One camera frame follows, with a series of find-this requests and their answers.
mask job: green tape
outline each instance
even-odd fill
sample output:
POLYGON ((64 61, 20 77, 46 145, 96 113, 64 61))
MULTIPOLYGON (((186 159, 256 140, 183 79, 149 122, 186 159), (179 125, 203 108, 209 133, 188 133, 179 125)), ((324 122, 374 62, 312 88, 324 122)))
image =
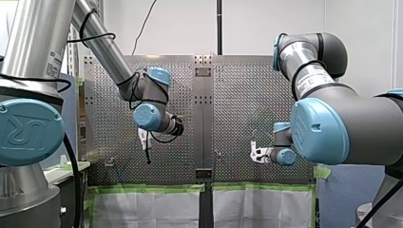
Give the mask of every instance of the green tape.
POLYGON ((110 186, 95 186, 88 189, 95 195, 120 193, 199 193, 204 191, 204 184, 185 185, 148 185, 148 184, 116 184, 110 186))
POLYGON ((328 167, 324 166, 315 166, 314 167, 314 177, 318 179, 327 180, 331 174, 331 170, 328 167))
POLYGON ((77 77, 77 86, 82 86, 84 84, 84 78, 83 77, 77 77))
MULTIPOLYGON (((81 168, 81 167, 83 167, 85 165, 88 165, 88 164, 89 164, 88 161, 78 161, 78 167, 79 168, 81 168)), ((59 166, 60 166, 59 164, 51 166, 51 167, 47 168, 46 171, 51 171, 51 170, 54 170, 54 169, 72 171, 71 163, 67 163, 67 164, 63 165, 63 167, 59 167, 59 166)))
POLYGON ((292 192, 311 192, 315 190, 314 184, 277 184, 277 183, 214 183, 214 191, 239 191, 246 189, 275 190, 292 192))

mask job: pegboard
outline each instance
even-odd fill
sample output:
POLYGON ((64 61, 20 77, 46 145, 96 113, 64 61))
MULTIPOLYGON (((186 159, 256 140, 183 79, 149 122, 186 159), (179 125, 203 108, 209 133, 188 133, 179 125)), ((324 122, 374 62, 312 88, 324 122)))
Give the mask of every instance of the pegboard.
POLYGON ((95 60, 86 61, 87 153, 92 159, 88 183, 146 182, 153 184, 194 183, 193 148, 193 56, 176 58, 128 57, 133 69, 164 67, 172 74, 167 111, 182 115, 185 133, 170 144, 153 142, 151 164, 137 137, 128 102, 95 60))
POLYGON ((164 67, 172 73, 167 111, 183 115, 184 134, 170 144, 154 142, 152 163, 147 164, 128 103, 119 98, 98 61, 86 57, 89 184, 194 183, 195 168, 201 167, 214 167, 214 181, 313 179, 313 165, 301 158, 295 166, 283 167, 254 163, 249 157, 251 136, 260 147, 272 145, 273 124, 287 122, 294 103, 289 82, 270 67, 272 57, 126 58, 133 69, 164 67), (201 67, 210 68, 211 74, 198 75, 201 67))
POLYGON ((301 157, 286 167, 252 162, 257 147, 273 145, 273 125, 289 122, 294 104, 290 83, 266 56, 215 56, 213 143, 214 181, 310 183, 313 164, 301 157))

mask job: black pole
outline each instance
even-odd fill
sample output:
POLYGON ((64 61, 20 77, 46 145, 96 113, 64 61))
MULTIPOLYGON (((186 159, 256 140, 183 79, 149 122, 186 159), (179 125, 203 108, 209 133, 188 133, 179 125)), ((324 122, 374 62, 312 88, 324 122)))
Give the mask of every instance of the black pole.
POLYGON ((217 37, 217 54, 222 55, 222 0, 217 0, 217 37))

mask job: black cable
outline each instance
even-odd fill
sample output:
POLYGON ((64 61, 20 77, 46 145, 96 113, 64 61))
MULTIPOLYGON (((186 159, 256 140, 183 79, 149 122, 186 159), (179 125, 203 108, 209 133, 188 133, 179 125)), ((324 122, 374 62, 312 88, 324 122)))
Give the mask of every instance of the black cable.
POLYGON ((147 23, 148 17, 150 16, 151 11, 152 11, 152 9, 154 8, 154 5, 155 5, 156 2, 157 2, 157 0, 154 0, 154 2, 151 4, 150 9, 148 10, 148 14, 147 14, 147 16, 145 17, 145 20, 144 20, 143 25, 142 25, 142 29, 140 30, 140 33, 139 33, 139 35, 138 35, 137 38, 136 38, 136 42, 134 43, 134 48, 133 48, 133 51, 131 52, 131 55, 134 55, 134 52, 135 52, 136 49, 137 49, 137 42, 139 41, 140 37, 141 37, 142 34, 143 34, 143 30, 144 30, 145 24, 147 23))
POLYGON ((70 140, 68 139, 67 134, 65 134, 63 142, 65 143, 65 147, 71 161, 71 168, 73 170, 73 176, 74 176, 74 191, 75 191, 74 228, 80 228, 81 208, 82 208, 82 200, 81 200, 82 189, 81 189, 80 171, 78 169, 78 163, 75 158, 74 151, 73 148, 71 147, 70 140))
POLYGON ((157 138, 154 136, 154 134, 153 134, 152 132, 151 132, 151 137, 152 137, 155 141, 157 141, 158 143, 167 144, 167 143, 172 143, 172 142, 174 142, 174 141, 178 138, 178 135, 176 135, 173 139, 168 140, 168 141, 161 141, 161 140, 157 139, 157 138))
POLYGON ((88 48, 88 46, 86 45, 85 41, 98 39, 98 38, 101 38, 101 37, 104 37, 104 36, 111 36, 111 37, 112 37, 112 40, 114 40, 114 39, 116 38, 116 34, 115 34, 115 33, 112 33, 112 32, 108 32, 108 33, 105 33, 105 34, 101 34, 101 35, 96 35, 96 36, 91 36, 91 37, 84 38, 84 30, 86 29, 86 23, 88 22, 89 17, 90 17, 93 13, 97 13, 97 14, 98 14, 98 12, 97 12, 96 9, 92 9, 89 13, 86 14, 86 18, 84 19, 83 24, 80 26, 80 31, 79 31, 80 39, 78 39, 78 40, 69 40, 69 41, 67 41, 68 44, 82 42, 83 45, 88 48))
POLYGON ((44 79, 44 78, 20 78, 15 76, 9 76, 0 73, 0 77, 11 80, 11 81, 29 81, 29 82, 39 82, 39 83, 63 83, 67 84, 63 88, 59 89, 58 92, 64 92, 71 87, 71 82, 66 79, 44 79))
POLYGON ((146 74, 146 73, 144 73, 143 75, 144 75, 145 77, 148 77, 148 79, 151 80, 151 82, 153 82, 153 83, 159 88, 159 90, 160 90, 160 91, 163 93, 163 95, 165 96, 166 102, 159 101, 159 100, 152 100, 152 99, 142 99, 142 100, 140 100, 140 98, 138 98, 138 97, 136 96, 136 89, 138 88, 139 81, 140 81, 140 73, 139 73, 139 71, 134 72, 134 76, 136 76, 136 75, 137 75, 137 79, 136 79, 136 82, 134 83, 133 87, 131 88, 131 96, 130 96, 130 100, 129 100, 129 102, 128 102, 128 106, 129 106, 130 110, 136 109, 136 108, 137 108, 139 105, 141 105, 143 102, 152 102, 152 103, 158 103, 158 104, 162 104, 162 105, 167 105, 167 104, 168 104, 168 102, 169 102, 169 94, 165 91, 165 89, 163 89, 163 87, 162 87, 156 80, 154 80, 153 78, 151 78, 151 77, 150 77, 148 74, 146 74), (135 98, 137 101, 140 100, 140 102, 137 103, 136 106, 134 106, 134 107, 132 106, 132 103, 134 102, 134 101, 133 101, 133 98, 135 98))
POLYGON ((145 138, 145 156, 147 157, 147 164, 151 164, 150 153, 148 152, 148 133, 149 131, 147 131, 147 136, 145 138))
POLYGON ((291 80, 291 90, 292 90, 292 92, 293 92, 293 97, 294 97, 294 100, 296 100, 296 102, 298 101, 297 92, 296 92, 297 76, 299 75, 299 73, 300 73, 304 68, 306 68, 306 67, 309 66, 309 65, 313 65, 313 64, 320 65, 320 66, 322 66, 325 70, 326 70, 326 68, 327 68, 326 65, 325 65, 322 61, 319 61, 319 60, 311 60, 311 61, 309 61, 309 62, 307 62, 307 63, 305 63, 305 64, 302 64, 301 66, 299 66, 299 67, 297 68, 296 72, 295 72, 294 75, 293 75, 293 79, 291 80))
POLYGON ((97 36, 91 36, 91 37, 87 37, 87 38, 83 38, 83 39, 69 40, 67 42, 69 44, 83 42, 83 44, 88 48, 88 46, 86 45, 86 43, 84 43, 84 41, 94 40, 94 39, 98 39, 98 38, 101 38, 101 37, 104 37, 104 36, 111 36, 113 40, 116 38, 115 33, 109 32, 109 33, 105 33, 105 34, 101 34, 101 35, 97 35, 97 36))
POLYGON ((373 209, 368 213, 365 218, 359 222, 359 224, 356 226, 356 228, 364 228, 365 224, 374 216, 374 214, 388 201, 391 199, 391 197, 400 190, 400 188, 403 186, 403 179, 401 179, 397 184, 394 185, 394 187, 389 190, 389 192, 373 207, 373 209))

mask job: robotic arm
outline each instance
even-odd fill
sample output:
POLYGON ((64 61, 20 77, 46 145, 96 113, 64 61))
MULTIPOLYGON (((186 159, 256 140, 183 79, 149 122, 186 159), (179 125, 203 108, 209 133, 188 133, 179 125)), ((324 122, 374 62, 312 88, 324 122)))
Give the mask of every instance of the robotic arm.
POLYGON ((280 35, 275 53, 274 67, 292 83, 296 99, 290 132, 275 137, 275 144, 292 142, 312 162, 402 164, 400 90, 362 98, 336 82, 345 73, 347 51, 328 33, 280 35))
MULTIPOLYGON (((107 34, 107 30, 96 13, 85 0, 78 0, 72 24, 80 31, 82 38, 107 34)), ((133 119, 138 127, 146 131, 180 136, 183 133, 182 120, 165 112, 168 103, 170 73, 158 67, 133 72, 116 43, 110 37, 85 42, 109 73, 122 99, 142 101, 134 110, 133 119)))
POLYGON ((75 176, 74 227, 79 227, 80 174, 65 136, 60 114, 63 99, 57 90, 57 83, 70 84, 59 79, 59 74, 71 23, 118 87, 119 96, 141 102, 133 113, 139 128, 174 136, 183 133, 180 118, 165 111, 170 73, 158 67, 133 71, 94 12, 86 0, 29 0, 18 5, 0 66, 2 227, 60 227, 60 191, 48 184, 39 162, 51 156, 62 141, 75 176), (47 219, 38 217, 38 211, 47 219))

